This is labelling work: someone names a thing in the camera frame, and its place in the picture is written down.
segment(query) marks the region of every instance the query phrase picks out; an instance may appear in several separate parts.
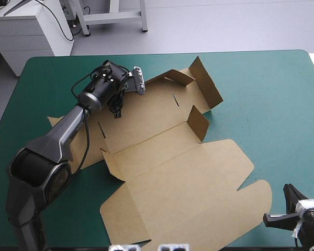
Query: green table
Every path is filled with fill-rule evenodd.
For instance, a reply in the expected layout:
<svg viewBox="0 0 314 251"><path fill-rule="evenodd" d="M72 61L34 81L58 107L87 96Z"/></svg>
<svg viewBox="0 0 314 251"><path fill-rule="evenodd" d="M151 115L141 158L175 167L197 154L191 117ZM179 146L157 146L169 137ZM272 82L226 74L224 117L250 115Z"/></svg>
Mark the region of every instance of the green table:
<svg viewBox="0 0 314 251"><path fill-rule="evenodd" d="M28 61L0 122L0 246L16 245L6 220L6 167L27 141L75 104L71 85L110 59L142 67L145 79L188 67L197 54L72 56ZM305 51L199 53L224 102L205 116L205 141L233 139L255 165L243 184L270 182L272 213L285 211L283 185L314 197L314 66ZM107 246L100 205L121 185L105 162L85 169L43 217L50 246ZM291 232L260 225L232 246L292 246Z"/></svg>

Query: floor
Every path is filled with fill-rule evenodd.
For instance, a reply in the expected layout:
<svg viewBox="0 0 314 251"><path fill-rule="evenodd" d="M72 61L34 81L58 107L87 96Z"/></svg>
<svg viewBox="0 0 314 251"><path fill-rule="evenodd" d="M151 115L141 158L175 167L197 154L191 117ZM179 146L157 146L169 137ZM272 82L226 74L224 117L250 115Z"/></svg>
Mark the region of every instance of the floor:
<svg viewBox="0 0 314 251"><path fill-rule="evenodd" d="M83 0L92 13L107 1ZM314 0L146 0L149 32L139 22L91 26L72 55L302 49L314 62ZM139 8L123 0L121 11ZM0 118L18 78L0 58Z"/></svg>

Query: cardboard box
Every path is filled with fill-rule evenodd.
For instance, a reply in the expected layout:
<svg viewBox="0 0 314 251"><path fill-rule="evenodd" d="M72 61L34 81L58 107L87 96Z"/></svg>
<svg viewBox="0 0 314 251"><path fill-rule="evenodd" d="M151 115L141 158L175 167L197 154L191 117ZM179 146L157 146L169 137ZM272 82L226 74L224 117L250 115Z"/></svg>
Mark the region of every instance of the cardboard box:
<svg viewBox="0 0 314 251"><path fill-rule="evenodd" d="M232 140L202 143L209 127L202 113L222 97L199 58L146 88L143 96L126 94L121 119L104 109L89 120L87 163L102 153L110 173L125 181L100 209L110 241L219 250L262 222L271 188L260 180L238 190L252 162ZM85 137L82 129L74 155L82 156Z"/></svg>

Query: metal bracket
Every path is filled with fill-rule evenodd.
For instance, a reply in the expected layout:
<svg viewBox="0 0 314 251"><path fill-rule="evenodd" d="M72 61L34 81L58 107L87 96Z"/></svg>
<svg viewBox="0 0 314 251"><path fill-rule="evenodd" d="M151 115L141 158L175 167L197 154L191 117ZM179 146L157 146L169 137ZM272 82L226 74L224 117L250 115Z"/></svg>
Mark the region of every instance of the metal bracket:
<svg viewBox="0 0 314 251"><path fill-rule="evenodd" d="M125 92L137 92L139 95L145 93L145 84L141 68L135 66L134 69L129 72L129 78L125 84Z"/></svg>

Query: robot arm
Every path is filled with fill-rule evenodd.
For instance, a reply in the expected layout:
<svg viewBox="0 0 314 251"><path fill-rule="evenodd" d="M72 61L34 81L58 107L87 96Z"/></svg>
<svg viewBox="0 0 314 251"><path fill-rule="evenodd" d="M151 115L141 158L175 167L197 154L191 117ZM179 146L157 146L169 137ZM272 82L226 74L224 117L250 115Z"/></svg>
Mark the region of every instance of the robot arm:
<svg viewBox="0 0 314 251"><path fill-rule="evenodd" d="M143 95L141 69L129 72L110 61L83 79L92 81L76 96L78 104L46 135L26 144L8 167L6 202L19 250L48 250L40 213L66 188L72 176L70 144L90 115L108 105L115 118L121 117L125 92Z"/></svg>

